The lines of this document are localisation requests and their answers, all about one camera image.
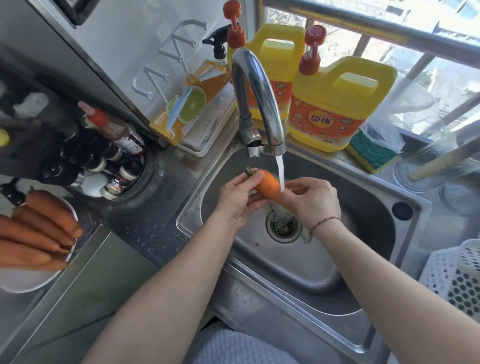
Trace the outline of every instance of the yellow bottle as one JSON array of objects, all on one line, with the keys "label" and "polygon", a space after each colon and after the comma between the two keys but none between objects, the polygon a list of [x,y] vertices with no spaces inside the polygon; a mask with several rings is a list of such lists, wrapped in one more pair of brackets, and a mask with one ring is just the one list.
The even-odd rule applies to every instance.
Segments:
[{"label": "yellow bottle", "polygon": [[311,26],[310,46],[293,79],[287,128],[293,138],[334,152],[345,148],[360,125],[373,114],[393,86],[396,69],[364,58],[347,56],[320,67],[318,46],[326,30]]},{"label": "yellow bottle", "polygon": [[[245,33],[237,24],[241,14],[241,6],[236,0],[227,1],[223,6],[224,16],[231,20],[232,27],[228,30],[227,63],[232,66],[232,55],[235,49],[246,47],[257,56],[275,94],[280,118],[288,116],[292,95],[292,81],[297,72],[300,58],[305,52],[305,29],[301,26],[264,24],[260,27],[250,42],[245,41]],[[261,119],[257,100],[248,88],[250,112],[256,119]]]}]

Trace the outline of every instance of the bracelet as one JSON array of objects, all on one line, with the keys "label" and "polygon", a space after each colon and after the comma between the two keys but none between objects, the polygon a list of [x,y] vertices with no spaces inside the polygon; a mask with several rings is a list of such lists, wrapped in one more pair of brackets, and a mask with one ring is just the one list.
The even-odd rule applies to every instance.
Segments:
[{"label": "bracelet", "polygon": [[312,230],[310,230],[310,233],[313,234],[313,231],[318,228],[320,225],[322,225],[325,221],[328,221],[328,220],[332,220],[334,218],[337,218],[339,219],[340,221],[342,221],[342,218],[339,218],[338,216],[330,216],[329,218],[324,218],[322,221],[320,221],[318,224],[316,224]]}]

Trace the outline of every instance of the white basket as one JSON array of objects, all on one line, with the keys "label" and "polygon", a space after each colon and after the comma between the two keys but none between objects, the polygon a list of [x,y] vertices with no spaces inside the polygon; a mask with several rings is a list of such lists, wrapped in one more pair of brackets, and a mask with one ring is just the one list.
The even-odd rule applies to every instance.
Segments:
[{"label": "white basket", "polygon": [[419,282],[480,323],[480,239],[433,252]]}]

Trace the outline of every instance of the white wall hook rack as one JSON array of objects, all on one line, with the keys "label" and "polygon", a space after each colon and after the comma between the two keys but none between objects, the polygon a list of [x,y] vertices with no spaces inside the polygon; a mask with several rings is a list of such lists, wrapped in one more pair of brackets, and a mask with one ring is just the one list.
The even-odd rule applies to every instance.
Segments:
[{"label": "white wall hook rack", "polygon": [[[158,76],[160,78],[162,78],[164,81],[168,81],[170,79],[170,76],[168,73],[162,73],[158,70],[155,70],[153,69],[152,67],[148,66],[148,64],[150,63],[150,61],[152,61],[154,58],[158,57],[158,56],[164,56],[164,57],[168,57],[170,59],[173,59],[175,61],[177,61],[178,63],[180,63],[183,67],[183,70],[185,71],[185,74],[188,74],[189,71],[188,71],[188,68],[187,68],[187,65],[185,63],[185,59],[183,58],[182,56],[182,53],[180,51],[180,47],[179,47],[179,44],[178,42],[182,42],[182,43],[185,43],[185,44],[188,44],[190,45],[192,48],[195,48],[197,46],[196,42],[194,40],[190,40],[190,39],[187,39],[187,38],[184,38],[182,36],[179,36],[177,34],[177,32],[183,28],[184,26],[187,26],[187,25],[196,25],[196,26],[199,26],[201,28],[203,28],[204,30],[207,30],[207,22],[200,22],[198,20],[195,20],[195,19],[187,19],[187,20],[184,20],[182,22],[180,22],[176,27],[175,29],[173,29],[173,31],[168,35],[168,37],[165,39],[165,41],[160,45],[160,48],[158,49],[158,52],[156,53],[156,55],[154,55],[152,58],[150,58],[148,60],[148,62],[146,63],[146,65],[144,66],[144,68],[133,78],[132,80],[132,89],[142,95],[142,96],[145,96],[147,99],[149,100],[152,100],[154,98],[154,94],[152,92],[149,92],[149,91],[145,91],[145,90],[142,90],[141,88],[139,88],[137,86],[137,80],[138,78],[143,74],[145,73],[146,76],[148,77],[148,79],[150,80],[150,82],[152,83],[153,87],[155,88],[155,90],[158,92],[158,94],[160,95],[160,97],[163,99],[163,101],[165,101],[165,103],[168,103],[168,100],[167,98],[165,97],[164,93],[162,92],[162,90],[160,89],[160,86],[158,85],[158,83],[155,81],[153,75],[155,76]],[[172,53],[169,53],[167,51],[164,51],[162,48],[168,43],[168,42],[172,42],[173,43],[173,46],[175,47],[175,50],[177,52],[177,54],[172,54]]]}]

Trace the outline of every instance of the white cloth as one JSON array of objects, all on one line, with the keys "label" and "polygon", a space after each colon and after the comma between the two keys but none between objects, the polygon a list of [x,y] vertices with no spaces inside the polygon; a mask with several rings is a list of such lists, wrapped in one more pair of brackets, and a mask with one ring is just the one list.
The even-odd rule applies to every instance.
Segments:
[{"label": "white cloth", "polygon": [[289,354],[215,323],[198,333],[184,364],[298,364]]}]

